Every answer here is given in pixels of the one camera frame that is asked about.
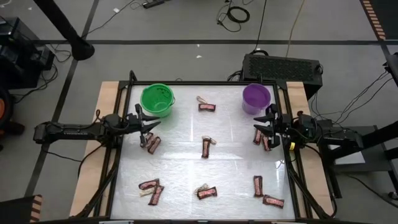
purple bucket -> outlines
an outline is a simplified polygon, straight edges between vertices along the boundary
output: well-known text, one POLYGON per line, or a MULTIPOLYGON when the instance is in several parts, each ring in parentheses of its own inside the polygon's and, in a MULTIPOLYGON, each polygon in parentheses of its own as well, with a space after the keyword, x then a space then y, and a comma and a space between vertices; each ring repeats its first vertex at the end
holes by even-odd
POLYGON ((250 84, 243 90, 242 108, 248 114, 258 114, 271 102, 271 94, 260 84, 250 84))

gray floor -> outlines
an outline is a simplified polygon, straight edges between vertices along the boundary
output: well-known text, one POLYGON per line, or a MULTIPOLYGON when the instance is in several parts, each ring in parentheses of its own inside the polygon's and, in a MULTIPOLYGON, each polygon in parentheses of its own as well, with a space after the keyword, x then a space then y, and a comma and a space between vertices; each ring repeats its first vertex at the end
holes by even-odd
MULTIPOLYGON (((127 0, 100 0, 90 30, 122 8, 127 0)), ((57 1, 75 29, 81 33, 93 0, 57 1)), ((241 32, 229 33, 216 25, 215 17, 222 0, 172 0, 149 10, 127 7, 100 30, 88 36, 90 40, 240 40, 257 37, 261 0, 245 6, 251 20, 241 32)), ((300 1, 269 0, 262 27, 262 40, 287 40, 300 1)), ((19 16, 41 39, 63 39, 32 0, 13 0, 0 8, 2 16, 19 16)), ((234 28, 235 24, 226 22, 234 28)), ((297 22, 294 40, 376 40, 371 25, 358 0, 307 0, 297 22)), ((270 55, 284 56, 286 45, 260 45, 270 55)), ((126 80, 134 70, 139 80, 226 80, 240 69, 244 54, 253 45, 96 45, 89 60, 78 62, 60 122, 90 123, 101 82, 126 80)), ((389 46, 391 53, 397 46, 389 46)), ((289 57, 317 59, 325 68, 323 87, 318 92, 318 109, 327 113, 342 110, 365 86, 382 72, 385 62, 380 46, 376 45, 292 45, 289 57)), ((35 125, 50 120, 72 60, 56 63, 60 75, 44 91, 28 96, 16 106, 15 119, 26 125, 22 136, 2 139, 5 149, 0 152, 0 201, 22 197, 40 152, 32 141, 35 125)), ((377 90, 362 97, 365 102, 377 90)), ((398 93, 389 82, 374 99, 350 115, 347 126, 376 124, 383 127, 396 120, 398 93)), ((398 141, 390 141, 388 147, 398 141)), ((59 141, 50 150, 81 159, 86 142, 59 141)), ((76 187, 78 164, 48 155, 35 194, 44 196, 43 220, 66 218, 76 187)), ((391 191, 385 173, 358 175, 379 192, 391 191)), ((343 198, 338 199, 337 217, 368 223, 397 223, 394 208, 366 190, 355 180, 339 177, 343 198)))

yellow cable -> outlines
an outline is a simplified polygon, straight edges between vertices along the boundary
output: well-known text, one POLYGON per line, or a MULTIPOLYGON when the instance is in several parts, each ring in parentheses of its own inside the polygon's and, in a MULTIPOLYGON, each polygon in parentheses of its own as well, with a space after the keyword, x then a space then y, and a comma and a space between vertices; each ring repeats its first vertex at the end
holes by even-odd
POLYGON ((294 30, 294 27, 296 26, 297 20, 299 19, 299 15, 301 13, 301 9, 303 8, 304 2, 305 2, 305 0, 303 0, 301 2, 301 6, 300 6, 300 9, 298 10, 298 13, 297 13, 297 16, 296 16, 296 20, 294 20, 294 23, 293 23, 293 26, 292 26, 292 30, 290 31, 290 37, 289 37, 289 42, 287 43, 287 51, 286 51, 286 56, 285 57, 287 57, 287 55, 289 54, 290 41, 292 40, 293 30, 294 30))

green bucket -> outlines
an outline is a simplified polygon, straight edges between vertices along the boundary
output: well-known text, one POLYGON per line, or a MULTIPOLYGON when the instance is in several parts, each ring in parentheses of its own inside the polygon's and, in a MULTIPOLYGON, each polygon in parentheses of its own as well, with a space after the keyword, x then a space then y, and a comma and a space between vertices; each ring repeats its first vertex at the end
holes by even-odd
POLYGON ((170 87, 160 83, 146 87, 141 94, 142 107, 161 118, 172 112, 174 101, 174 94, 170 87))

black mat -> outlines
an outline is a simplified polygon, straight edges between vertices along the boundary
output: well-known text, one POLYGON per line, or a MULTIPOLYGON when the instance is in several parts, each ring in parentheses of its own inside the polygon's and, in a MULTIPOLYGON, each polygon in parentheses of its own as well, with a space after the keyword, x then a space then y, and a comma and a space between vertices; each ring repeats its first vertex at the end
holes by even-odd
POLYGON ((370 0, 386 40, 398 39, 398 0, 370 0))

